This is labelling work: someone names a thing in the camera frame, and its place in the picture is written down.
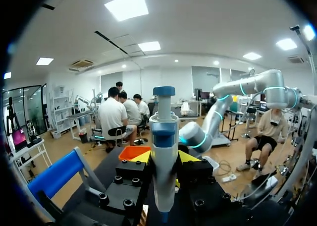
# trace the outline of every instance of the person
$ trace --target person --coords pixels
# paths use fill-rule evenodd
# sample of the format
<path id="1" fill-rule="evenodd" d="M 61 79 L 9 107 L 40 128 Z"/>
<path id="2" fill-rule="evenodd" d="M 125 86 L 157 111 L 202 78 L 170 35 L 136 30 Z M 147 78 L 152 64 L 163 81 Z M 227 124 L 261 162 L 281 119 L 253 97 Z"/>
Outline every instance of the person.
<path id="1" fill-rule="evenodd" d="M 108 99 L 98 108 L 98 115 L 103 131 L 103 137 L 106 140 L 115 140 L 129 138 L 130 145 L 134 145 L 137 136 L 137 126 L 128 124 L 127 111 L 122 103 L 118 100 L 119 89 L 111 87 L 108 90 Z M 109 136 L 108 131 L 113 128 L 126 126 L 125 133 L 119 136 Z"/>
<path id="2" fill-rule="evenodd" d="M 135 94 L 133 96 L 133 99 L 134 99 L 135 103 L 137 103 L 140 113 L 146 114 L 148 117 L 150 117 L 149 107 L 148 107 L 147 103 L 142 101 L 142 97 L 139 94 Z"/>
<path id="3" fill-rule="evenodd" d="M 250 139 L 246 144 L 246 162 L 237 167 L 237 171 L 250 169 L 252 152 L 260 150 L 259 169 L 255 178 L 262 175 L 262 169 L 269 155 L 274 151 L 277 142 L 284 144 L 288 132 L 288 123 L 280 109 L 266 111 L 258 124 L 258 135 Z"/>
<path id="4" fill-rule="evenodd" d="M 127 99 L 126 92 L 119 93 L 119 100 L 127 110 L 129 124 L 138 126 L 141 123 L 141 114 L 137 104 L 133 100 Z"/>
<path id="5" fill-rule="evenodd" d="M 124 92 L 124 90 L 122 89 L 123 83 L 121 81 L 118 81 L 115 86 L 118 88 L 118 90 L 120 92 Z"/>

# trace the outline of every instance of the ceiling light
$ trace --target ceiling light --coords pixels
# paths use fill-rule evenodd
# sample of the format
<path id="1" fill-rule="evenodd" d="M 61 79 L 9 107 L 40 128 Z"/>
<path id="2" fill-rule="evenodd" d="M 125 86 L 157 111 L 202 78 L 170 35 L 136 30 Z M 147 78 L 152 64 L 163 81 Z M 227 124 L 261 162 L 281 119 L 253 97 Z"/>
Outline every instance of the ceiling light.
<path id="1" fill-rule="evenodd" d="M 4 76 L 3 76 L 3 78 L 4 78 L 4 79 L 9 79 L 9 78 L 11 78 L 11 72 L 5 73 Z"/>
<path id="2" fill-rule="evenodd" d="M 276 45 L 278 45 L 284 51 L 297 48 L 297 45 L 291 39 L 283 39 L 281 41 L 278 41 Z"/>
<path id="3" fill-rule="evenodd" d="M 303 29 L 304 35 L 308 41 L 312 40 L 315 37 L 314 29 L 311 25 L 306 25 Z"/>
<path id="4" fill-rule="evenodd" d="M 36 65 L 49 65 L 54 58 L 49 58 L 49 57 L 40 57 Z"/>
<path id="5" fill-rule="evenodd" d="M 246 59 L 249 59 L 249 60 L 256 60 L 256 59 L 261 58 L 262 56 L 258 55 L 256 53 L 248 53 L 248 54 L 243 55 L 243 57 Z"/>
<path id="6" fill-rule="evenodd" d="M 105 4 L 105 7 L 118 21 L 149 13 L 145 0 L 113 0 Z"/>
<path id="7" fill-rule="evenodd" d="M 158 41 L 147 42 L 147 43 L 142 43 L 138 45 L 140 49 L 144 52 L 160 50 L 160 45 Z"/>

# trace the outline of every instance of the white shelving unit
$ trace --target white shelving unit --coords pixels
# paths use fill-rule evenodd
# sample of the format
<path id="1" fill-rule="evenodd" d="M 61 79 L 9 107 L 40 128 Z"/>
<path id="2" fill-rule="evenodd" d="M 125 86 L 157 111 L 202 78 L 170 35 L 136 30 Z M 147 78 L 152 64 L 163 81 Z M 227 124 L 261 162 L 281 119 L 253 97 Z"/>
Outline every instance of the white shelving unit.
<path id="1" fill-rule="evenodd" d="M 65 91 L 63 86 L 54 88 L 51 98 L 52 117 L 55 128 L 59 133 L 74 127 L 73 121 L 67 120 L 72 115 L 71 109 L 74 107 L 74 91 Z"/>

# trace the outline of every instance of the blue chair backrest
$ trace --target blue chair backrest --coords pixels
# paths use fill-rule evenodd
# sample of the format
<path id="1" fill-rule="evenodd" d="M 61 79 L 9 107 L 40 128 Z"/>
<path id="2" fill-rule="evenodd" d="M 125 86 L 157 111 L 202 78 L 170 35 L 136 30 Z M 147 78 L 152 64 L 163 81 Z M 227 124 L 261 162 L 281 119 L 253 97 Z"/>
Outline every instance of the blue chair backrest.
<path id="1" fill-rule="evenodd" d="M 59 159 L 44 172 L 39 174 L 30 184 L 29 190 L 38 199 L 37 192 L 52 198 L 78 171 L 84 168 L 75 150 Z"/>

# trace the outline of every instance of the black shorts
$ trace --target black shorts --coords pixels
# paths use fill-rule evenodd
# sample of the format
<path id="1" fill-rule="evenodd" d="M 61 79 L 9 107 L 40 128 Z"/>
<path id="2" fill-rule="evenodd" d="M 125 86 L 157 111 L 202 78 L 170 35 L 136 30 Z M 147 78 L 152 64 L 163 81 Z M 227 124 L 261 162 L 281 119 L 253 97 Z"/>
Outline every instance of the black shorts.
<path id="1" fill-rule="evenodd" d="M 272 139 L 271 137 L 267 137 L 267 136 L 262 135 L 262 136 L 256 136 L 255 139 L 258 142 L 258 146 L 257 146 L 257 148 L 255 150 L 262 151 L 263 146 L 265 144 L 269 143 L 271 145 L 271 147 L 272 147 L 272 151 L 271 152 L 273 152 L 275 147 L 277 146 L 277 142 L 274 139 Z"/>

